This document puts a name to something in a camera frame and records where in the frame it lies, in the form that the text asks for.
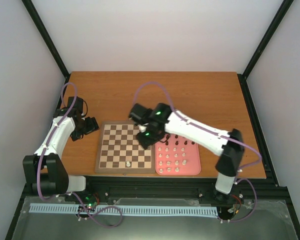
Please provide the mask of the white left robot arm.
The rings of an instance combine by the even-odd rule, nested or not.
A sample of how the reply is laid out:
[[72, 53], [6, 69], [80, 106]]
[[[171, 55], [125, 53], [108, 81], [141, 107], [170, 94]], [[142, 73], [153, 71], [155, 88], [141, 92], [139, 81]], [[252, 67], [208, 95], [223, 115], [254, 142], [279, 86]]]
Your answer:
[[94, 188], [87, 184], [86, 177], [67, 173], [62, 155], [68, 139], [77, 141], [97, 130], [95, 117], [86, 117], [76, 108], [57, 109], [43, 143], [22, 161], [28, 191], [42, 197], [76, 192], [82, 201], [91, 200]]

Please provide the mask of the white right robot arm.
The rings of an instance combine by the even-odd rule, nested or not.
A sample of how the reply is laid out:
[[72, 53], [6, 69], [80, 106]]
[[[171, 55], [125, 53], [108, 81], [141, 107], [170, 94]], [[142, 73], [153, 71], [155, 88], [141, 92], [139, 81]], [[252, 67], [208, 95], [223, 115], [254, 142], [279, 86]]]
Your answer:
[[136, 138], [147, 149], [163, 140], [164, 135], [173, 134], [184, 137], [219, 157], [215, 169], [218, 172], [215, 190], [228, 195], [231, 193], [245, 147], [241, 142], [239, 130], [220, 130], [196, 121], [179, 110], [173, 110], [165, 103], [156, 108], [146, 108], [134, 104], [128, 118], [139, 128]]

